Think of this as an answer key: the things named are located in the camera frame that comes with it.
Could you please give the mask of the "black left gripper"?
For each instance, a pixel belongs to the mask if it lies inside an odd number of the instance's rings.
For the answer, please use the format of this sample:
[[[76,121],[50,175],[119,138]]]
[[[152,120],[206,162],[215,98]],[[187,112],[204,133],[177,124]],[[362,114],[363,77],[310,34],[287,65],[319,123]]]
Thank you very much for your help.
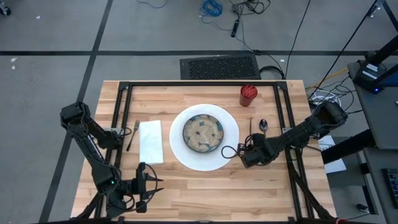
[[[127,209],[130,211],[136,211],[137,213],[145,213],[147,211],[147,202],[145,198],[145,194],[148,197],[153,197],[155,193],[163,190],[163,188],[154,189],[146,192],[146,181],[155,181],[161,182],[162,179],[158,179],[157,177],[152,177],[149,174],[144,173],[146,168],[145,162],[140,162],[136,169],[136,178],[131,180],[131,183],[128,188],[128,197],[130,200],[128,203],[133,200],[133,204]],[[139,196],[139,201],[135,202],[134,195]]]

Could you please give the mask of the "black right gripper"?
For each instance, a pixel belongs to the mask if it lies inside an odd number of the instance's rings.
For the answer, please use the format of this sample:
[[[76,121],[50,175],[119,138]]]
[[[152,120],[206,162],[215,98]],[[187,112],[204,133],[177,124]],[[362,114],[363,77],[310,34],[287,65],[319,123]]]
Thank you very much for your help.
[[[238,144],[238,155],[245,168],[266,166],[273,160],[274,151],[265,135],[251,134]]]

